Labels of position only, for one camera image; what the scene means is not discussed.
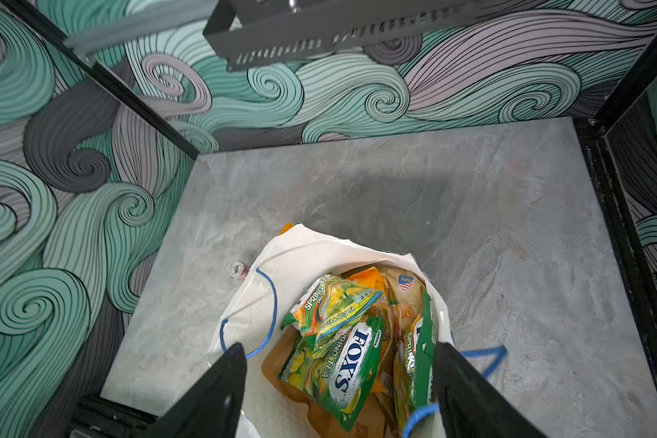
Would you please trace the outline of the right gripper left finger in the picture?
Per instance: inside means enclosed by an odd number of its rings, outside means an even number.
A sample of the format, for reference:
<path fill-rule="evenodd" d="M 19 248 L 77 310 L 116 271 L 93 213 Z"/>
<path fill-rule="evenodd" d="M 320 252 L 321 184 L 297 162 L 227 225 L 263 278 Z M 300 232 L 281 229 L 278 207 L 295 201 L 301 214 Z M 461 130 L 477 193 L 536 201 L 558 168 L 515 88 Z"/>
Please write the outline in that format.
<path fill-rule="evenodd" d="M 144 432 L 146 437 L 235 437 L 246 386 L 247 360 L 235 343 L 173 407 Z"/>

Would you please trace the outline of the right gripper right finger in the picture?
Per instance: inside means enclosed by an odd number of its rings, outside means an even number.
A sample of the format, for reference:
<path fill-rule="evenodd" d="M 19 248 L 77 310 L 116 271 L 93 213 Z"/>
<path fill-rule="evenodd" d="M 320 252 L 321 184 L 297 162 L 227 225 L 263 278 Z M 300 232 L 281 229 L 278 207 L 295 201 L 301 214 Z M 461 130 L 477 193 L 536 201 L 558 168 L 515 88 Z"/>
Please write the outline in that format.
<path fill-rule="evenodd" d="M 451 344 L 437 345 L 433 371 L 434 394 L 446 436 L 505 438 L 544 435 Z"/>

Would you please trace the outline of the green Fox's candy bag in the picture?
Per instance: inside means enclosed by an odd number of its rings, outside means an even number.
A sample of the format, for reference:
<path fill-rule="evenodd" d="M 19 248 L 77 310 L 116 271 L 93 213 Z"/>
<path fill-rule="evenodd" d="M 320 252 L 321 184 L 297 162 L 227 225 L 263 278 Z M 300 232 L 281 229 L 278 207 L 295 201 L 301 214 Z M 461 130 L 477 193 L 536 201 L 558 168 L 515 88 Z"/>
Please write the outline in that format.
<path fill-rule="evenodd" d="M 317 359 L 297 335 L 278 378 L 310 397 L 350 432 L 376 380 L 384 326 L 384 318 L 366 316 Z"/>

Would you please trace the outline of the checkered paper bag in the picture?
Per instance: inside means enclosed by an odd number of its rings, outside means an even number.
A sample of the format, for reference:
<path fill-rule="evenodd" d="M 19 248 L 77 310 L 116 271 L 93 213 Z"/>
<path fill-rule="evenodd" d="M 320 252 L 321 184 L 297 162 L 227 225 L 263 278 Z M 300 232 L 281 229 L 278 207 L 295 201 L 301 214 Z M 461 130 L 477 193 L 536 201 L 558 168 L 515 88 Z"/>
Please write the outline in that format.
<path fill-rule="evenodd" d="M 437 317 L 437 340 L 452 343 L 445 300 L 410 254 L 361 246 L 296 224 L 272 238 L 249 268 L 224 311 L 211 352 L 220 355 L 239 343 L 246 350 L 247 373 L 240 436 L 390 437 L 392 432 L 375 397 L 370 397 L 350 432 L 302 392 L 279 381 L 297 330 L 280 328 L 282 319 L 310 285 L 324 274 L 342 275 L 374 265 L 405 269 L 425 283 Z"/>

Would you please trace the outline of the green Spring Tea candy bag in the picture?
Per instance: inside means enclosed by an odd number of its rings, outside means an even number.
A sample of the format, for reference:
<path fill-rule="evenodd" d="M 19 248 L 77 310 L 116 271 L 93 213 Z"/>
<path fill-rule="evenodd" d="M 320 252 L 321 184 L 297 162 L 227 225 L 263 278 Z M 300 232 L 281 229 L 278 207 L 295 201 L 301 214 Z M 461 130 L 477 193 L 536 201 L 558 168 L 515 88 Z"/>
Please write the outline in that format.
<path fill-rule="evenodd" d="M 382 296 L 381 290 L 327 274 L 316 279 L 297 300 L 280 328 L 294 327 L 312 359 L 319 359 Z"/>

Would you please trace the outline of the yellow orange gummy snack bag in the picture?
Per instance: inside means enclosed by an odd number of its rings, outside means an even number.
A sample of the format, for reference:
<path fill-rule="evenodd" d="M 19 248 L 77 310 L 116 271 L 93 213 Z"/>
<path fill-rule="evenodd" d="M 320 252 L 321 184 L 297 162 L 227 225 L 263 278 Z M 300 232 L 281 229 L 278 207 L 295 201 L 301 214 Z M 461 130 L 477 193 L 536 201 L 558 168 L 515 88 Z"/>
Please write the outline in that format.
<path fill-rule="evenodd" d="M 283 235 L 284 233 L 286 233 L 287 231 L 289 231 L 292 227 L 293 227 L 293 224 L 286 223 L 286 224 L 283 226 L 283 228 L 281 229 L 279 235 Z"/>

